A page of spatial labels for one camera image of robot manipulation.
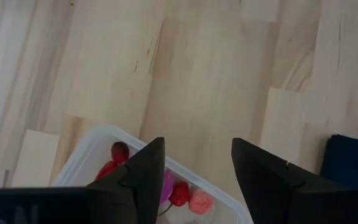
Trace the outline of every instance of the clear plastic bin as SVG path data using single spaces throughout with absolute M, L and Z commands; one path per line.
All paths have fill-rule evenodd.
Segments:
M 146 143 L 115 126 L 99 125 L 91 129 L 81 139 L 53 186 L 85 186 L 94 181 L 99 170 L 111 158 L 110 148 L 112 144 L 118 141 L 129 146 L 131 155 L 146 146 Z M 187 181 L 191 187 L 203 189 L 214 197 L 214 205 L 211 211 L 207 215 L 197 216 L 194 223 L 252 224 L 248 210 L 230 195 L 169 157 L 165 158 L 165 166 L 177 178 Z

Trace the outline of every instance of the navy fabric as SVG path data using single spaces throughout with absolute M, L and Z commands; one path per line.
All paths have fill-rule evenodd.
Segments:
M 327 142 L 320 176 L 358 189 L 358 139 L 331 136 Z

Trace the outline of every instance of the wooden floor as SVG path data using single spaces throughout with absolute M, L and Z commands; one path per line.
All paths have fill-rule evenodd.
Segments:
M 100 123 L 238 200 L 234 137 L 318 172 L 331 134 L 358 138 L 358 0 L 0 0 L 7 183 L 24 139 L 58 138 L 54 178 Z

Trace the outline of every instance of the pink yarn ball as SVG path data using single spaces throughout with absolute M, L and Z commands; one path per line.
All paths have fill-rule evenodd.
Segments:
M 203 190 L 197 189 L 191 196 L 189 209 L 197 215 L 205 215 L 211 210 L 212 204 L 212 197 Z

